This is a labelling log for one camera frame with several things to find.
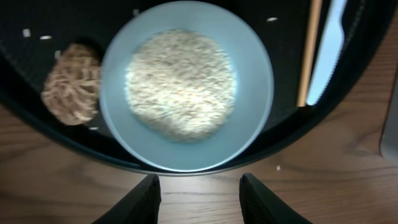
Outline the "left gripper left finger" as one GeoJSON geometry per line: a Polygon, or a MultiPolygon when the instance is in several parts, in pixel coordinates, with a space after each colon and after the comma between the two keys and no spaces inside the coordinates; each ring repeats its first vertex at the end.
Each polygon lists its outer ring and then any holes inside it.
{"type": "Polygon", "coordinates": [[[159,177],[147,175],[93,224],[157,224],[161,201],[159,177]]]}

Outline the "brown walnut shell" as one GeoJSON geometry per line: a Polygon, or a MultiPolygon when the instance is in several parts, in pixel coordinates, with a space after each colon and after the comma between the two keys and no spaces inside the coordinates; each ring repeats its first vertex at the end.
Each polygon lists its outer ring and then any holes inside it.
{"type": "Polygon", "coordinates": [[[48,74],[41,100],[61,123],[83,124],[98,113],[100,78],[97,52],[87,45],[71,44],[48,74]]]}

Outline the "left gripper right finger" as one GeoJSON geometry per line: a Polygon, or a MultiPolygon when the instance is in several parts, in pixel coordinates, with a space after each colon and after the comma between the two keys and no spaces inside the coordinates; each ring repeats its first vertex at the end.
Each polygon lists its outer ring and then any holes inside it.
{"type": "Polygon", "coordinates": [[[239,201],[244,224],[312,224],[250,173],[240,178],[239,201]]]}

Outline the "cooked white rice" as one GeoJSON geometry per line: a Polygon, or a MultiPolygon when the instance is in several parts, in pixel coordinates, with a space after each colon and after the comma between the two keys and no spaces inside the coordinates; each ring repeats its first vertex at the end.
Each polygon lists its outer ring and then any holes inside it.
{"type": "Polygon", "coordinates": [[[134,52],[125,96],[148,127],[173,141],[193,142],[225,124],[237,87],[230,57],[215,40],[174,29],[157,33],[134,52]]]}

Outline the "light blue bowl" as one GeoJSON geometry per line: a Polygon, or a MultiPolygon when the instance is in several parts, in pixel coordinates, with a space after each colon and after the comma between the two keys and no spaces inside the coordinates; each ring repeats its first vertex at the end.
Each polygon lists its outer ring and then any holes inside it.
{"type": "Polygon", "coordinates": [[[102,63],[99,104],[112,135],[128,153],[164,170],[196,172],[234,159],[262,131],[273,98],[272,65],[260,38],[240,17],[210,3],[174,1],[140,13],[115,35],[102,63]],[[218,41],[237,74],[234,111],[219,131],[198,142],[173,142],[149,129],[131,113],[124,97],[133,52],[152,35],[169,29],[192,30],[218,41]]]}

